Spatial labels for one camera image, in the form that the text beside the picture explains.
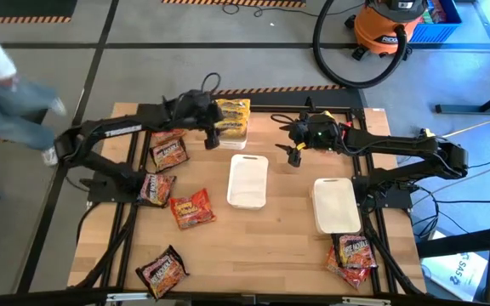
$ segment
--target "wooden tabletop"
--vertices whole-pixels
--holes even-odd
[[[112,116],[134,114],[136,104],[116,103]],[[385,112],[366,109],[367,129],[389,134]],[[336,119],[344,122],[343,116]],[[319,178],[349,178],[353,175],[348,156],[306,150],[300,168],[287,164],[287,155],[274,144],[290,145],[288,133],[267,113],[252,113],[245,150],[211,150],[203,147],[205,134],[188,132],[185,136],[190,160],[165,172],[176,175],[173,197],[190,196],[207,188],[215,222],[179,230],[169,208],[141,207],[135,225],[133,246],[128,261],[125,289],[145,290],[135,268],[149,263],[173,245],[185,262],[190,276],[174,292],[232,292],[308,295],[370,295],[368,278],[358,291],[337,275],[324,269],[331,246],[329,235],[318,234],[309,190]],[[144,135],[138,141],[135,166]],[[105,140],[102,155],[114,162],[125,162],[131,136]],[[269,160],[267,202],[258,211],[235,209],[226,202],[230,160],[234,154],[261,155]],[[375,167],[396,166],[394,156],[374,155]],[[153,171],[151,160],[147,170]],[[78,283],[94,267],[107,247],[115,204],[99,205],[85,220],[69,285]],[[390,250],[415,286],[424,291],[409,217],[400,210],[385,209],[385,224]],[[120,253],[115,256],[110,284],[117,278]],[[379,278],[387,291],[381,257]]]

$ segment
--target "vacuum hose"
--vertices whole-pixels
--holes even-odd
[[[406,53],[407,34],[404,30],[404,25],[397,25],[395,27],[396,39],[398,40],[398,49],[396,50],[395,57],[392,59],[387,69],[385,69],[383,72],[381,72],[380,75],[369,81],[349,81],[335,74],[332,69],[327,66],[327,63],[324,61],[324,58],[321,54],[322,24],[324,23],[324,19],[327,17],[328,10],[332,6],[332,3],[333,0],[327,0],[326,3],[324,3],[321,13],[319,14],[319,18],[316,20],[315,31],[313,32],[313,54],[315,55],[315,62],[318,64],[322,73],[324,73],[327,78],[329,78],[332,82],[335,82],[347,88],[370,88],[381,83],[385,78],[392,74],[392,72],[400,64],[402,58],[404,57],[404,54]]]

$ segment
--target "orange shop vacuum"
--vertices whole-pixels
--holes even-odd
[[[426,0],[365,0],[357,16],[352,15],[345,26],[355,30],[359,47],[353,58],[360,60],[366,53],[384,57],[394,54],[389,66],[377,77],[364,82],[353,82],[338,76],[328,67],[321,54],[321,30],[333,0],[327,0],[316,21],[313,33],[313,53],[322,73],[333,82],[347,88],[369,88],[379,84],[412,53],[407,45],[415,26],[427,9]]]

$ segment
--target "concrete floor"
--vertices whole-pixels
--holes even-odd
[[[340,1],[333,11],[360,3]],[[96,43],[111,0],[80,0],[73,20],[63,25],[0,25],[1,42]],[[320,2],[306,9],[318,13]],[[490,0],[481,1],[490,16]],[[448,43],[490,43],[474,5],[460,3],[464,24]],[[108,38],[109,43],[309,43],[315,18],[302,14],[265,12],[253,17],[252,8],[236,15],[222,13],[219,6],[160,4],[157,0],[121,1]],[[329,17],[324,42],[352,43],[343,21],[351,12]],[[20,73],[56,88],[70,115],[49,114],[45,124],[62,132],[71,124],[72,113],[83,90],[92,49],[11,49]],[[327,62],[344,77],[370,78],[383,70],[389,59],[371,56],[362,63],[350,59],[350,50],[325,50]],[[325,85],[331,82],[317,69],[308,49],[118,49],[103,54],[84,119],[99,119],[111,113],[115,102],[153,103],[162,95],[174,97],[189,88],[199,88],[203,77],[217,71],[221,88],[286,87]],[[433,105],[479,105],[490,99],[490,49],[415,50],[407,62],[380,85],[364,90],[368,107],[385,108],[394,135],[414,135],[419,128],[444,134],[465,128],[490,116],[436,115]],[[456,136],[470,153],[470,165],[490,161],[490,127],[479,127]],[[0,144],[0,294],[14,290],[27,247],[34,235],[52,170],[40,156],[17,144]],[[88,176],[74,169],[73,180]],[[447,184],[438,178],[421,181],[425,188]],[[413,195],[413,199],[423,195]],[[440,200],[489,199],[490,173],[440,192]],[[53,223],[32,284],[33,291],[62,289],[74,254],[77,221],[84,212],[86,195],[64,184]],[[490,204],[447,204],[441,210],[468,231],[490,228]],[[432,202],[423,201],[413,218],[430,216]],[[445,232],[461,231],[444,217],[438,225]]]

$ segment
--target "white plastic tray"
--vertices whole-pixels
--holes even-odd
[[[268,159],[236,154],[231,158],[226,200],[235,208],[260,209],[265,205]]]
[[[353,184],[347,178],[320,178],[311,195],[316,229],[321,234],[356,233],[361,220],[356,208]]]

